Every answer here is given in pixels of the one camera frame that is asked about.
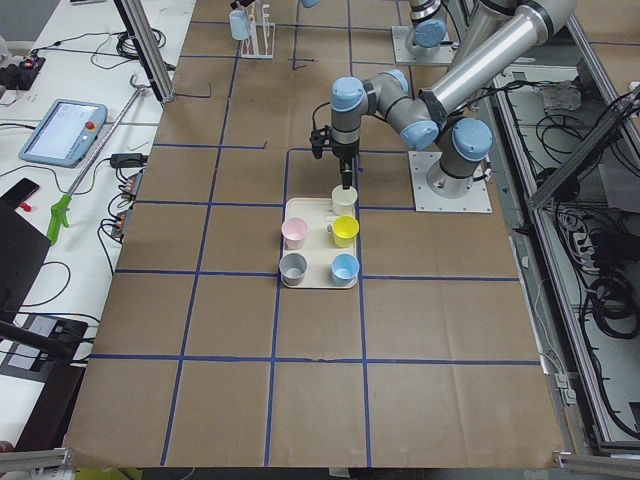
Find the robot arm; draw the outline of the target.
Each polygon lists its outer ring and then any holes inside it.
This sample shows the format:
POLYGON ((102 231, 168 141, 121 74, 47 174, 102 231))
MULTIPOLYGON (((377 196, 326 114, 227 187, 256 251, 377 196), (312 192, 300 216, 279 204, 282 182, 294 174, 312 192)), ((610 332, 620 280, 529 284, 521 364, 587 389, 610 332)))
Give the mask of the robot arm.
POLYGON ((403 72, 383 71, 369 79, 336 79, 328 102, 331 123, 310 133, 312 154, 329 148, 339 160, 341 186, 352 186, 359 155, 361 119, 379 114, 411 150, 436 143, 448 117, 505 67, 546 43, 573 15, 575 1, 476 1, 470 24, 447 72, 418 96, 408 96, 403 72))
POLYGON ((445 1, 349 1, 347 29, 358 66, 452 63, 458 47, 445 1))

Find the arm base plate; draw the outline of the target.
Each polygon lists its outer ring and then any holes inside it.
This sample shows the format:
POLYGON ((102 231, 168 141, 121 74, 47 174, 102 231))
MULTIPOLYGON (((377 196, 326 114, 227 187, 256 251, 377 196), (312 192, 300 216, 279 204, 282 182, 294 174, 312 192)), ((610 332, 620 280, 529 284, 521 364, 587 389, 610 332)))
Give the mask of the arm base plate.
POLYGON ((471 177, 445 174, 440 152, 409 151, 409 170, 415 210, 421 213, 491 214, 487 182, 477 167, 471 177))
POLYGON ((448 66, 459 46, 449 39, 446 25, 441 21, 417 29, 393 26, 391 32, 395 63, 399 65, 448 66))

